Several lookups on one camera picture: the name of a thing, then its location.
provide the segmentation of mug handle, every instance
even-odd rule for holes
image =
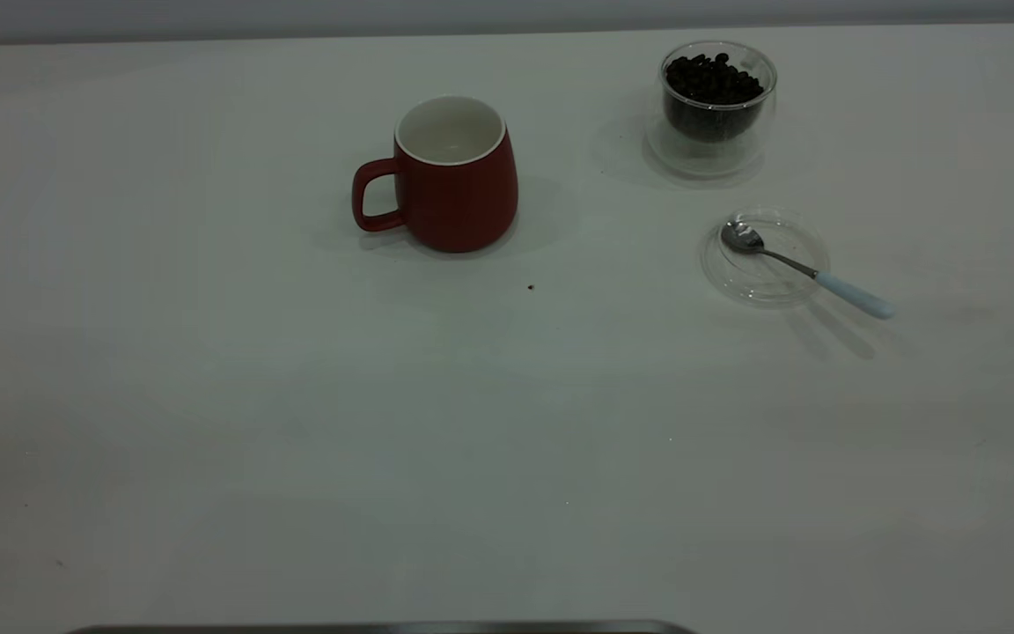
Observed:
[[[381,216],[364,216],[363,214],[363,196],[366,194],[366,185],[369,185],[370,181],[375,180],[375,178],[395,172],[397,172],[397,161],[393,159],[371,160],[355,172],[354,193],[351,194],[350,204],[354,208],[355,222],[363,231],[385,231],[406,224],[400,209],[383,213]]]

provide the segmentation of light blue spoon handle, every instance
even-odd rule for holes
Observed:
[[[821,270],[816,274],[816,284],[820,284],[825,289],[837,293],[843,300],[856,306],[877,320],[890,320],[894,316],[894,304],[884,299],[878,299],[873,294],[864,291],[858,286],[848,284],[840,277],[832,276],[826,270]]]

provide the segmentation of glass saucer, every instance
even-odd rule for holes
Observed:
[[[748,224],[765,240],[765,249],[791,257],[816,270],[828,270],[828,250],[816,229],[800,213],[780,206],[753,205],[724,217],[702,243],[704,273],[727,297],[759,308],[782,308],[804,300],[819,285],[772,257],[744,256],[722,243],[727,221]]]

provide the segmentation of spoon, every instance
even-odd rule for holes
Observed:
[[[804,266],[796,260],[781,256],[780,253],[766,251],[765,240],[762,239],[762,236],[743,221],[731,220],[727,222],[722,225],[720,234],[722,241],[730,248],[730,251],[747,254],[747,256],[768,256],[780,260],[792,266],[793,269],[800,270],[805,276],[813,278],[813,280],[816,280],[816,284],[820,284],[825,289],[837,294],[841,299],[862,310],[862,312],[870,314],[871,318],[890,320],[890,318],[894,316],[894,304],[889,301],[878,299],[878,297],[874,297],[873,294],[858,288],[858,286],[848,284],[848,282],[841,280],[841,278],[832,276],[826,270],[812,269],[811,266]]]

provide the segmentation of red mug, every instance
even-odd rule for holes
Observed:
[[[364,216],[366,185],[393,173],[397,209]],[[518,206],[518,175],[507,124],[470,96],[438,96],[397,122],[393,157],[355,172],[355,222],[364,231],[405,224],[418,240],[443,252],[486,248],[507,232]]]

